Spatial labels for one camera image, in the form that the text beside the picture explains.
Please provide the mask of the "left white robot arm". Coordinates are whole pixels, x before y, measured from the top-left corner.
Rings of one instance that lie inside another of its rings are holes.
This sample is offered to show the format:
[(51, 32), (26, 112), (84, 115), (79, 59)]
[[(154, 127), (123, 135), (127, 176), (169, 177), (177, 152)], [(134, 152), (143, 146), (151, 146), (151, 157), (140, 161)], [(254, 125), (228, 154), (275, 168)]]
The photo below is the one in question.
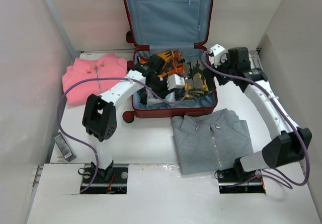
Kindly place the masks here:
[(104, 141), (112, 137), (117, 127), (116, 111), (134, 93), (142, 88), (155, 92), (161, 99), (169, 93), (167, 79), (159, 75), (165, 60), (157, 55), (139, 62), (124, 77), (111, 77), (116, 84), (99, 95), (91, 94), (85, 105), (82, 124), (90, 135), (91, 144), (96, 150), (96, 164), (91, 168), (96, 178), (107, 182), (112, 177), (113, 160), (109, 147)]

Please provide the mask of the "orange camouflage garment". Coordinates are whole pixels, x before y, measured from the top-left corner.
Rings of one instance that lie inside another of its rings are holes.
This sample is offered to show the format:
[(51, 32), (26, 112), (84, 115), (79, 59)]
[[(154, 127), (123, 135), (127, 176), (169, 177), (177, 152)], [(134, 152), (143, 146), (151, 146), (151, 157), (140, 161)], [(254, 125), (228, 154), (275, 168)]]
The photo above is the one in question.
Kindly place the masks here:
[(173, 74), (184, 74), (185, 59), (182, 57), (180, 51), (167, 50), (161, 53), (157, 53), (156, 55), (165, 60), (165, 65), (163, 66), (162, 73), (159, 75), (160, 77), (164, 78)]

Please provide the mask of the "black leather pouch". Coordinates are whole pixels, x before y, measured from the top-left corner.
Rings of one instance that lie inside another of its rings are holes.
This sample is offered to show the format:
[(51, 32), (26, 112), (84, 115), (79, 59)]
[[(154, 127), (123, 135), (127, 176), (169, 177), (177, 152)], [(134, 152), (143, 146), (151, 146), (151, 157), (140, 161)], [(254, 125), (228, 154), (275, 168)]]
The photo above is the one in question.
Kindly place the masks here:
[(147, 107), (160, 103), (174, 104), (183, 100), (188, 94), (185, 88), (173, 88), (169, 90), (167, 84), (149, 87), (154, 94), (147, 88), (142, 88), (138, 91), (139, 102)]

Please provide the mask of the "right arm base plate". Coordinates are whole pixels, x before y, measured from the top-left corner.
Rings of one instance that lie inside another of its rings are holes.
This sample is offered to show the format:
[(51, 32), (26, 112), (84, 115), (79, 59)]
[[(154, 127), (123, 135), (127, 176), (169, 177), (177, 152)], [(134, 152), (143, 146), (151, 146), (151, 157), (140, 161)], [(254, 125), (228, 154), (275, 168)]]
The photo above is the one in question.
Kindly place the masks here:
[(265, 184), (260, 171), (245, 172), (240, 176), (233, 168), (216, 171), (214, 177), (218, 181), (220, 194), (265, 194)]

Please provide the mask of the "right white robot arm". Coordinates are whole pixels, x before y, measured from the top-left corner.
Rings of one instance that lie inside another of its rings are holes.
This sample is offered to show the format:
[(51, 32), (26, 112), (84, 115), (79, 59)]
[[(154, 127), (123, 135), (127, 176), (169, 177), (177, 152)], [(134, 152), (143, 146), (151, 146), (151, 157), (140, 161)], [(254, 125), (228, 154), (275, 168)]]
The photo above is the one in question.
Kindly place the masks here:
[(220, 85), (233, 82), (256, 107), (269, 131), (271, 141), (260, 151), (236, 159), (233, 176), (240, 181), (252, 171), (276, 169), (305, 160), (306, 175), (309, 175), (308, 147), (312, 133), (300, 127), (286, 113), (272, 92), (267, 76), (261, 68), (253, 68), (249, 51), (245, 47), (226, 50), (216, 44), (201, 57), (206, 71)]

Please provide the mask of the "green yellow camouflage garment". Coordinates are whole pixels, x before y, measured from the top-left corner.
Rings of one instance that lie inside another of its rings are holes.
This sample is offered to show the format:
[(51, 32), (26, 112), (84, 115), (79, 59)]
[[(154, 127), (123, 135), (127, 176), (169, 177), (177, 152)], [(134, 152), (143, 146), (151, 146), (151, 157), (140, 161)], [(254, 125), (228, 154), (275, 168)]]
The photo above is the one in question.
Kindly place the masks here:
[(203, 74), (204, 65), (200, 59), (184, 63), (184, 73), (188, 78), (189, 86), (186, 99), (198, 99), (209, 94), (206, 78)]

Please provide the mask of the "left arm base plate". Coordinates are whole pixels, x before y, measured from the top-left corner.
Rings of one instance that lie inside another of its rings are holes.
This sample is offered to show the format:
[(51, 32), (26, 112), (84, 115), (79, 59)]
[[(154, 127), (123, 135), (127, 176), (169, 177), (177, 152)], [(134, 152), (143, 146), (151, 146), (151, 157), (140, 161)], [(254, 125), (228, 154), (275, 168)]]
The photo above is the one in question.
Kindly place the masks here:
[(108, 180), (104, 180), (97, 174), (95, 180), (88, 189), (94, 170), (91, 167), (78, 169), (78, 174), (82, 176), (80, 185), (81, 194), (126, 194), (127, 180), (128, 180), (128, 165), (115, 165), (113, 167), (112, 175)]

